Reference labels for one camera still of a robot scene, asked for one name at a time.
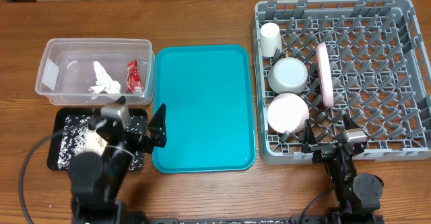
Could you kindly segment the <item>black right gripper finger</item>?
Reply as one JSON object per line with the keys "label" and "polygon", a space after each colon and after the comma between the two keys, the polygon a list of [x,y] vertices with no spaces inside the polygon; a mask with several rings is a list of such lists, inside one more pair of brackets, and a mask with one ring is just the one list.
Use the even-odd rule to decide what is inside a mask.
{"label": "black right gripper finger", "polygon": [[308,119],[304,121],[304,136],[302,143],[305,147],[311,147],[312,145],[317,145],[317,140],[312,131],[312,127]]}
{"label": "black right gripper finger", "polygon": [[359,129],[360,127],[349,117],[348,114],[343,115],[344,130]]}

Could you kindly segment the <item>red snack wrapper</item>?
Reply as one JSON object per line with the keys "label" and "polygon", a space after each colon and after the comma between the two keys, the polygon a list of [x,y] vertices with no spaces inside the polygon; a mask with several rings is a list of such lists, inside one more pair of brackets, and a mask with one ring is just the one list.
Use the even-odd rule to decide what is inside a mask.
{"label": "red snack wrapper", "polygon": [[126,93],[140,94],[142,92],[143,86],[139,76],[137,61],[133,60],[127,65]]}

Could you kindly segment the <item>white napkin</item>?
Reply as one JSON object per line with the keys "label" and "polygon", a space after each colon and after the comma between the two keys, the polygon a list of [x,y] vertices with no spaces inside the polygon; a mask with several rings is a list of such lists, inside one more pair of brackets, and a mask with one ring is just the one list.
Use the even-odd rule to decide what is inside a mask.
{"label": "white napkin", "polygon": [[93,94],[119,94],[121,92],[120,83],[113,80],[98,61],[94,61],[93,64],[96,74],[96,85],[91,86],[89,91],[91,91]]}

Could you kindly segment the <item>pink bowl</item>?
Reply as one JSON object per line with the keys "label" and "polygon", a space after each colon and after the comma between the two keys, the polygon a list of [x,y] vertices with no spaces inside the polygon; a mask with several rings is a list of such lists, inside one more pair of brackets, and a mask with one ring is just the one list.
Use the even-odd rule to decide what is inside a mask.
{"label": "pink bowl", "polygon": [[308,119],[308,106],[296,94],[279,94],[267,108],[268,124],[277,133],[297,133]]}

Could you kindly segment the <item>white pink-rimmed plate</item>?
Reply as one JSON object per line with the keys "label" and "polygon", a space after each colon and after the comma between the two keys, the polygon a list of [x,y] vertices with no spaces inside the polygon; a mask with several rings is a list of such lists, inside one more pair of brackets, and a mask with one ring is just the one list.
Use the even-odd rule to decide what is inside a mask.
{"label": "white pink-rimmed plate", "polygon": [[333,84],[331,76],[331,68],[329,62],[329,54],[326,44],[320,43],[316,47],[316,57],[318,65],[319,85],[323,104],[328,107],[334,107]]}

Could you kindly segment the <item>white bowl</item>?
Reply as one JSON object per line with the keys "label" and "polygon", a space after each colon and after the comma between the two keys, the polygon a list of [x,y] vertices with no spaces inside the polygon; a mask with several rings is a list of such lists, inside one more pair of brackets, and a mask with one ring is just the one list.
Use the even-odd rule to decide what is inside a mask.
{"label": "white bowl", "polygon": [[278,60],[268,74],[268,84],[277,94],[301,94],[306,89],[308,71],[305,64],[292,57]]}

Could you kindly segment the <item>white paper cup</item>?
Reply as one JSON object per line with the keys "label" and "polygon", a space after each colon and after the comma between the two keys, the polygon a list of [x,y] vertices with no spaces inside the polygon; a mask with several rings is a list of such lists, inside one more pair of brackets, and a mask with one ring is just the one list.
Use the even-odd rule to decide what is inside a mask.
{"label": "white paper cup", "polygon": [[261,50],[263,57],[273,57],[276,50],[282,49],[280,28],[273,22],[263,24],[260,28]]}

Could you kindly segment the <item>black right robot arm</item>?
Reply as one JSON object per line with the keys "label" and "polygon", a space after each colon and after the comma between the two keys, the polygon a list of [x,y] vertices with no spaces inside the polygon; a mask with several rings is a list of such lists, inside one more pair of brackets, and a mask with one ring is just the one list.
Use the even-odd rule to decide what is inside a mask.
{"label": "black right robot arm", "polygon": [[[308,120],[304,121],[301,152],[311,153],[313,163],[323,163],[333,186],[318,195],[302,211],[299,223],[383,224],[384,218],[374,212],[380,209],[384,182],[376,175],[359,174],[353,157],[364,152],[367,134],[346,114],[344,130],[334,144],[320,145]],[[313,217],[308,209],[322,197],[334,192],[337,207],[329,207],[324,214]]]}

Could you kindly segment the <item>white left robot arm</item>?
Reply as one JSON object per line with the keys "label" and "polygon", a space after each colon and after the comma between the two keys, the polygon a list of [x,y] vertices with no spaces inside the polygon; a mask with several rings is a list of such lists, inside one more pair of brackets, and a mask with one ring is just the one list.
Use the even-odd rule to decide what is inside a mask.
{"label": "white left robot arm", "polygon": [[167,142],[166,105],[161,104],[147,125],[150,134],[127,130],[130,112],[121,97],[97,111],[89,128],[107,142],[102,155],[86,151],[71,158],[73,223],[148,223],[142,211],[129,211],[117,200],[121,184],[136,153],[153,153]]}

